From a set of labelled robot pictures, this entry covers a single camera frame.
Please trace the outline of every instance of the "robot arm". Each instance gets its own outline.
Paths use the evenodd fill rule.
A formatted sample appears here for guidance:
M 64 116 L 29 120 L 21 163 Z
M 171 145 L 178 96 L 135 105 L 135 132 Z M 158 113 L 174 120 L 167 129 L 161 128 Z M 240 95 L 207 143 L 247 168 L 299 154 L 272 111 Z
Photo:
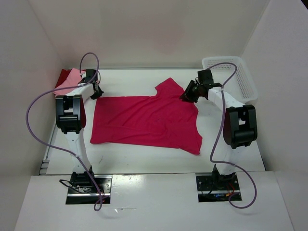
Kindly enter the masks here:
M 202 70 L 198 72 L 198 81 L 191 80 L 180 99 L 196 103 L 199 97 L 205 97 L 222 110 L 221 87 L 220 83 L 214 83 L 211 70 Z M 237 164 L 245 147 L 257 139 L 256 110 L 252 105 L 237 101 L 227 92 L 224 92 L 224 95 L 226 116 L 223 127 L 225 141 L 223 161 Z M 218 171 L 218 174 L 226 179 L 235 172 L 235 167 L 217 164 L 214 171 Z
M 86 75 L 79 83 L 81 87 L 66 95 L 56 97 L 56 125 L 64 133 L 70 150 L 82 160 L 91 173 L 92 167 L 87 157 L 83 139 L 83 128 L 87 122 L 84 102 L 90 97 L 95 100 L 103 93 L 96 81 L 85 84 L 93 77 L 94 73 L 95 70 L 87 70 Z M 93 186 L 80 162 L 74 156 L 72 156 L 72 160 L 74 166 L 71 181 L 80 186 Z

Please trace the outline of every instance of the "white table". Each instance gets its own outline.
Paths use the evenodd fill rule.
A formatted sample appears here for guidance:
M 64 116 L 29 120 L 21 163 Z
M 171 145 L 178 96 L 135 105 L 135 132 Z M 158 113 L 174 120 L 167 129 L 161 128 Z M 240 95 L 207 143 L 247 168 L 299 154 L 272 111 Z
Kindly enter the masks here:
M 104 96 L 144 96 L 156 95 L 155 86 L 172 77 L 184 89 L 191 79 L 197 77 L 198 70 L 101 70 L 100 87 Z M 223 82 L 230 73 L 215 72 L 215 82 Z M 236 92 L 237 86 L 227 85 L 229 93 Z M 210 151 L 218 133 L 221 111 L 211 102 L 200 98 L 196 104 L 199 110 L 197 128 L 203 137 L 201 154 L 195 156 L 186 151 L 172 148 L 105 143 L 90 143 L 93 115 L 96 101 L 85 103 L 87 125 L 84 140 L 87 154 L 95 174 L 149 174 L 149 173 L 197 173 L 211 172 L 213 164 L 209 161 Z M 220 139 L 214 159 L 221 160 L 225 143 Z M 56 128 L 51 143 L 68 148 L 61 131 Z M 69 154 L 49 149 L 48 175 L 71 174 L 72 161 Z M 248 171 L 265 171 L 256 142 L 245 149 L 238 163 Z
M 253 196 L 249 178 L 238 173 L 243 201 Z M 258 189 L 254 205 L 235 209 L 229 202 L 199 203 L 195 174 L 114 175 L 111 203 L 65 205 L 67 188 L 59 179 L 33 176 L 15 231 L 292 231 L 273 172 L 252 172 Z

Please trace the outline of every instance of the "white wall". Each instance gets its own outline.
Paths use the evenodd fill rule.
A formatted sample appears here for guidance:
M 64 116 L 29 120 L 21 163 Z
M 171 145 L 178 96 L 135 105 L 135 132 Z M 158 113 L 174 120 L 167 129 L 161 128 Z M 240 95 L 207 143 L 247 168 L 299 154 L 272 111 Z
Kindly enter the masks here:
M 259 99 L 258 145 L 296 231 L 308 229 L 308 10 L 271 0 L 243 53 Z
M 54 87 L 62 63 L 27 1 L 1 1 L 0 31 L 0 230 L 10 231 L 45 152 L 26 129 L 26 108 Z M 44 140 L 54 122 L 53 104 L 53 96 L 46 96 L 30 115 L 34 131 Z
M 201 67 L 240 55 L 268 0 L 29 0 L 67 66 Z M 94 66 L 95 60 L 85 60 Z

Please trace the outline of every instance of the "red cloth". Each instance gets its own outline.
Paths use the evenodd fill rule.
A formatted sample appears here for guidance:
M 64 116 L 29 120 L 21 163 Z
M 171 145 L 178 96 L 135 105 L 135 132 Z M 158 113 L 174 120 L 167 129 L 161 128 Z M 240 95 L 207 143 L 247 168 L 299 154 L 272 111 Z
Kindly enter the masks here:
M 198 109 L 179 99 L 184 90 L 171 78 L 156 90 L 155 96 L 99 98 L 90 142 L 181 148 L 199 155 Z
M 55 88 L 57 88 L 58 86 L 60 86 L 61 84 L 63 84 L 64 81 L 66 81 L 66 79 L 67 79 L 67 77 L 68 77 L 68 75 L 69 75 L 70 72 L 71 72 L 71 70 L 68 70 L 68 71 L 67 71 L 67 70 L 62 69 L 62 71 L 61 71 L 61 73 L 60 73 L 60 76 L 59 76 L 59 78 L 58 78 L 58 82 L 57 82 Z

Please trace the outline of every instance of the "white basket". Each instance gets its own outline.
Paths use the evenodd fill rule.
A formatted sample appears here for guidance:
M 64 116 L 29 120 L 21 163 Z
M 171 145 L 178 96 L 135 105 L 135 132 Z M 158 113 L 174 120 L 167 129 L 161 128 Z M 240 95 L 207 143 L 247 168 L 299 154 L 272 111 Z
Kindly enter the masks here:
M 204 58 L 202 60 L 203 69 L 222 62 L 229 62 L 237 65 L 237 72 L 225 86 L 225 90 L 242 103 L 247 103 L 258 98 L 258 92 L 252 80 L 251 74 L 244 60 L 238 56 L 217 56 Z M 222 64 L 211 68 L 214 82 L 221 84 L 234 71 L 230 64 Z

